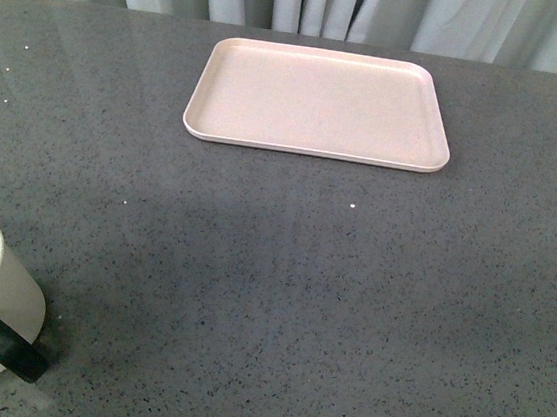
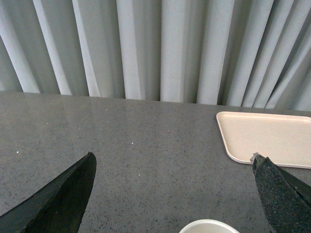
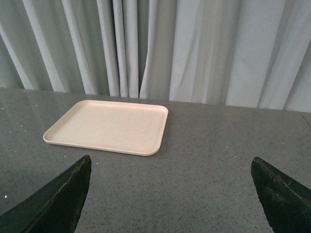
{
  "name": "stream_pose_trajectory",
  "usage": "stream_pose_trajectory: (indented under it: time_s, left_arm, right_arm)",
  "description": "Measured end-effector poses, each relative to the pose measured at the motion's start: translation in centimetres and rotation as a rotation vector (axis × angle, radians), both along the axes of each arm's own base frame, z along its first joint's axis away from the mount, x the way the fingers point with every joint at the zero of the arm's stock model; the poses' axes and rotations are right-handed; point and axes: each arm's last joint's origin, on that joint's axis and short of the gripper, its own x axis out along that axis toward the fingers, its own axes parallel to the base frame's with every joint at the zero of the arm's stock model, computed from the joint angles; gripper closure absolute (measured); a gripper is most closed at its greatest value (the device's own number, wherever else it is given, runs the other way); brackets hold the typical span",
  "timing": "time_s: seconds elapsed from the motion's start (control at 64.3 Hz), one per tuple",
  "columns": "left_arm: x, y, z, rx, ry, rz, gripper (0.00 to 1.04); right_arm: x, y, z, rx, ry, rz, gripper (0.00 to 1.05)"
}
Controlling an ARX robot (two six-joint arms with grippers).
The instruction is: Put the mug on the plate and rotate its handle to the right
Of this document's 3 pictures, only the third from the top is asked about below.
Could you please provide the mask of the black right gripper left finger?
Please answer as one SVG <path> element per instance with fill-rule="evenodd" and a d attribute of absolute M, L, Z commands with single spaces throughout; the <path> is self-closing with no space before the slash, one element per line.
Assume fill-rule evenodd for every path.
<path fill-rule="evenodd" d="M 83 156 L 55 179 L 0 217 L 2 233 L 72 233 L 79 222 L 91 175 Z"/>

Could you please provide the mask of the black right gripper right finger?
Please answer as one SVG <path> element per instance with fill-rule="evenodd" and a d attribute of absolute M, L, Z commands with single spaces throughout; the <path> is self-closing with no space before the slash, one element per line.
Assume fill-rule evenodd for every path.
<path fill-rule="evenodd" d="M 255 157 L 251 176 L 267 221 L 275 233 L 311 231 L 311 190 Z"/>

